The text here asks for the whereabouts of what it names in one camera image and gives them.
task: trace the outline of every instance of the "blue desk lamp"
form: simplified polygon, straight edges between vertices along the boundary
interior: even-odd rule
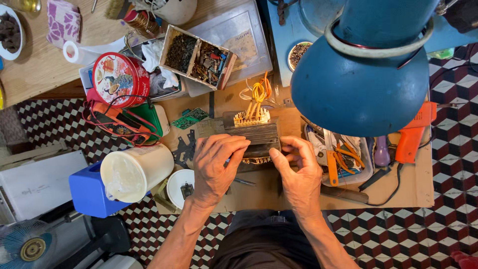
[[[402,129],[429,89],[423,44],[433,31],[438,2],[348,0],[292,75],[299,111],[343,135],[374,137]]]

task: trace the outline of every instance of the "red biscuit tin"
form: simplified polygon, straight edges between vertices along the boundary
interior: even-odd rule
[[[149,74],[141,62],[116,52],[102,54],[93,66],[93,85],[105,103],[123,95],[149,95]],[[116,99],[111,107],[123,108],[141,104],[145,98],[125,96]]]

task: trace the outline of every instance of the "blue plastic container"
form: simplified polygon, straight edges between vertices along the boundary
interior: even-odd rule
[[[76,211],[85,215],[106,218],[130,203],[110,201],[101,181],[99,161],[69,177],[71,197]]]

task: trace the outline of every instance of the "green circuit board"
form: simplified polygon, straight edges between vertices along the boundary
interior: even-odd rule
[[[193,111],[189,112],[188,114],[182,116],[181,118],[177,119],[172,123],[173,126],[176,126],[180,129],[187,129],[197,122],[207,118],[209,116],[204,110],[200,108],[196,108]]]

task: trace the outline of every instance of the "hand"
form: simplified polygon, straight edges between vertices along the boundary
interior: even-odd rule
[[[287,144],[282,151],[271,148],[269,155],[282,176],[285,196],[300,220],[305,217],[322,217],[319,204],[322,169],[314,155],[314,148],[308,141],[296,136],[283,136],[281,142]],[[289,162],[294,161],[299,168],[294,172]]]
[[[191,195],[201,207],[214,207],[236,177],[239,164],[250,141],[228,134],[199,138],[194,154],[195,189]]]

